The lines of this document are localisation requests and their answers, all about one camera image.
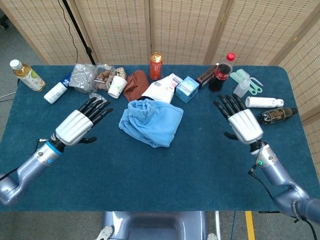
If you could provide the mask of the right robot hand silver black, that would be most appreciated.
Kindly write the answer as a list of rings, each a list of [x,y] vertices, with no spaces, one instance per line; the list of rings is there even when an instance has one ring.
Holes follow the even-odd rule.
[[[233,130],[233,133],[225,132],[224,136],[245,145],[259,142],[264,132],[252,111],[245,106],[241,98],[235,93],[232,95],[219,94],[218,98],[220,101],[215,100],[213,104]]]

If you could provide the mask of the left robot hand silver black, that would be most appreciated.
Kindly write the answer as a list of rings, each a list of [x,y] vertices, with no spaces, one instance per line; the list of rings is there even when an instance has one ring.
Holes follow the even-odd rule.
[[[91,144],[96,137],[86,137],[86,134],[114,109],[108,108],[110,101],[91,97],[78,109],[68,115],[55,129],[50,142],[56,148],[74,146],[76,144]]]

